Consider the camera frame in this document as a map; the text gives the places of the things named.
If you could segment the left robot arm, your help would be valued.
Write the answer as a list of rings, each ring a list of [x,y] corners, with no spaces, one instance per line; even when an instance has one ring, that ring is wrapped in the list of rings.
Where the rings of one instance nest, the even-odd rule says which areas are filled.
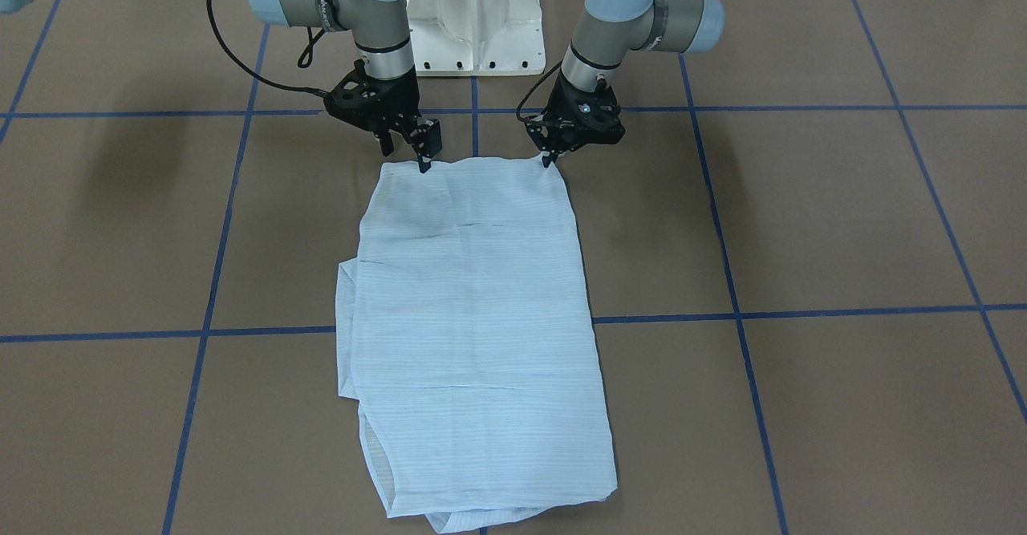
[[[612,84],[632,51],[705,53],[721,38],[719,0],[586,0],[538,115],[518,116],[544,168],[586,145],[613,145],[626,129]]]

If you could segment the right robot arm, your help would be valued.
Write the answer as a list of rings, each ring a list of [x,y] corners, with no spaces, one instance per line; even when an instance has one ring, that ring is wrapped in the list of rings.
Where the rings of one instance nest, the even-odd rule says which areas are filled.
[[[229,48],[217,25],[215,0],[205,0],[210,30],[228,59],[258,82],[280,91],[318,97],[324,111],[374,136],[385,157],[400,136],[414,151],[420,171],[432,167],[443,144],[439,122],[422,115],[412,33],[406,0],[246,0],[253,16],[269,26],[303,27],[308,44],[301,60],[309,63],[318,40],[349,33],[357,58],[331,90],[286,85],[263,77]]]

